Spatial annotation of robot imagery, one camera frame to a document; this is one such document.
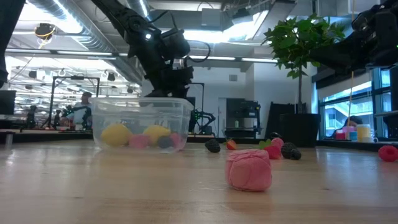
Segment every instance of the yellow ball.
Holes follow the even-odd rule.
[[[159,125],[151,125],[145,129],[144,134],[149,136],[151,146],[156,146],[157,140],[162,136],[169,136],[170,129]]]
[[[109,146],[125,146],[132,133],[123,124],[111,124],[102,131],[101,139]]]

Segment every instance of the window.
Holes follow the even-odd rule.
[[[345,125],[349,113],[349,101],[325,105],[325,135],[330,137],[336,129]],[[371,97],[353,100],[351,102],[351,116],[361,118],[364,124],[373,128],[373,103]]]
[[[358,94],[358,93],[366,93],[370,92],[372,90],[372,82],[366,82],[363,84],[360,84],[358,86],[353,87],[353,95]],[[349,96],[351,89],[341,91],[339,93],[336,93],[334,95],[328,96],[323,99],[324,102],[331,101],[331,100],[336,100],[340,99],[342,97]]]
[[[371,70],[372,81],[353,87],[350,115],[359,117],[363,124],[370,124],[372,133],[387,138],[387,125],[382,116],[375,114],[391,111],[390,71]],[[345,125],[349,113],[350,89],[325,97],[319,102],[322,117],[320,139],[330,137],[336,129]]]
[[[390,70],[381,71],[381,87],[389,87],[390,84]]]

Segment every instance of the potted plant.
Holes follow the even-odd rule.
[[[320,124],[319,114],[303,114],[302,78],[308,76],[303,68],[311,63],[315,67],[320,64],[310,58],[310,51],[343,40],[344,26],[330,23],[316,14],[306,19],[297,18],[279,21],[273,30],[268,29],[263,43],[273,48],[274,59],[279,69],[284,66],[290,71],[288,78],[298,78],[298,110],[297,114],[281,115],[281,130],[285,141],[298,147],[313,147],[317,140]]]

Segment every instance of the pink toy fruit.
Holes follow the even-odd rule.
[[[278,146],[267,146],[264,150],[268,152],[269,159],[280,159],[282,157]]]
[[[172,141],[173,141],[174,148],[177,148],[177,147],[179,147],[179,145],[181,145],[181,142],[182,142],[181,135],[179,135],[177,133],[173,133],[170,135],[170,139],[172,139]]]
[[[398,149],[394,146],[383,146],[379,149],[379,157],[386,162],[394,162],[398,159]]]
[[[282,146],[284,145],[284,141],[282,139],[280,139],[280,138],[274,138],[271,141],[271,144],[273,146],[277,146],[279,148],[279,150],[280,150],[282,148]]]
[[[150,143],[150,136],[146,134],[134,134],[130,137],[129,146],[135,149],[145,149]]]
[[[272,183],[271,163],[264,150],[240,150],[228,155],[226,180],[236,190],[260,192]]]

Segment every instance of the computer monitor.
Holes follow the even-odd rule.
[[[16,93],[13,90],[0,90],[0,114],[14,114]]]

